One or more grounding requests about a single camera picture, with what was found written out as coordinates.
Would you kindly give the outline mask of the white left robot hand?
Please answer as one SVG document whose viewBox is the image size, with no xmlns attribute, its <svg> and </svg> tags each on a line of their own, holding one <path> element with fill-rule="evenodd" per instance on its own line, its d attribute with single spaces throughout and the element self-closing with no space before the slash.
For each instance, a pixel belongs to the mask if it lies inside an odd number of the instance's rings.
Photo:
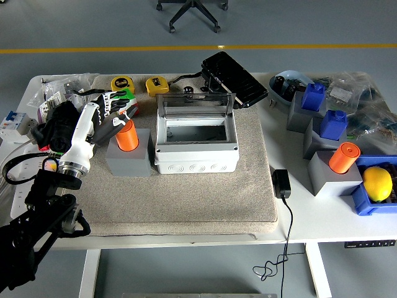
<svg viewBox="0 0 397 298">
<path fill-rule="evenodd" d="M 59 171 L 88 174 L 94 147 L 101 146 L 123 129 L 138 110 L 129 89 L 100 94 L 84 106 L 71 138 L 70 149 L 59 161 Z"/>
</svg>

